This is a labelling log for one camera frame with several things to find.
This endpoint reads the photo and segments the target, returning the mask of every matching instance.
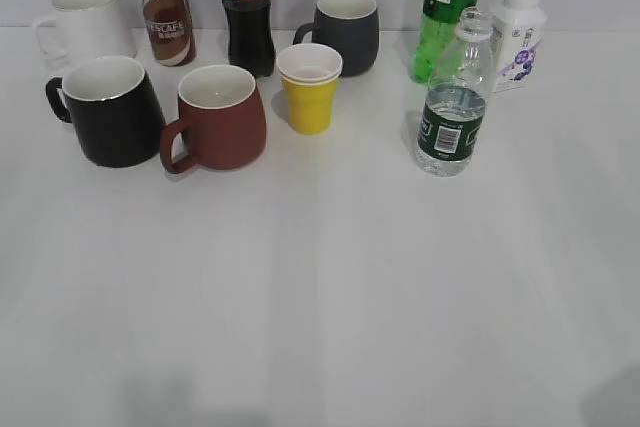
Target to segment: cola bottle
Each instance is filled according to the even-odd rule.
[[[143,0],[151,49],[162,65],[174,67],[196,56],[191,14],[185,0]]]
[[[229,24],[229,62],[254,77],[273,74],[271,0],[222,0]]]

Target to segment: yellow cup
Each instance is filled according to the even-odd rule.
[[[340,54],[326,45],[297,44],[280,53],[276,66],[289,99],[293,130],[306,135],[327,130],[342,72]]]
[[[289,124],[299,134],[316,135],[331,125],[338,77],[323,84],[299,84],[286,77],[282,85],[289,98]]]

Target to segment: water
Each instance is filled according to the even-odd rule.
[[[427,94],[427,105],[433,112],[454,122],[469,122],[484,116],[487,102],[475,91],[458,85],[439,85]],[[451,162],[436,159],[416,143],[416,160],[422,169],[438,177],[452,177],[467,168],[471,156]]]

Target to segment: dark gray mug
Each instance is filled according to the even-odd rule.
[[[342,56],[342,77],[364,74],[375,63],[380,47],[378,4],[375,0],[319,0],[313,23],[300,27],[293,43],[301,43],[309,32],[312,42]]]

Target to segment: cup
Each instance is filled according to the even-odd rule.
[[[316,135],[330,127],[342,64],[340,54],[322,44],[297,44],[280,53],[276,67],[289,99],[293,130]]]
[[[54,114],[73,124],[84,155],[93,163],[131,167],[158,153],[165,121],[138,61],[130,57],[90,60],[64,79],[51,79],[46,94]]]
[[[32,29],[48,60],[68,57],[72,64],[104,56],[135,57],[137,49],[117,0],[51,0],[54,13],[36,20]],[[47,44],[40,27],[55,25],[63,46]]]
[[[364,74],[378,57],[378,5],[375,0],[319,0],[313,23],[300,27],[293,43],[301,43],[309,32],[312,42],[332,47],[342,56],[343,77]]]
[[[194,70],[178,86],[179,119],[162,132],[160,157],[167,172],[182,174],[195,165],[215,170],[243,167],[264,151],[267,121],[256,80],[232,65]],[[187,155],[172,157],[178,134]]]

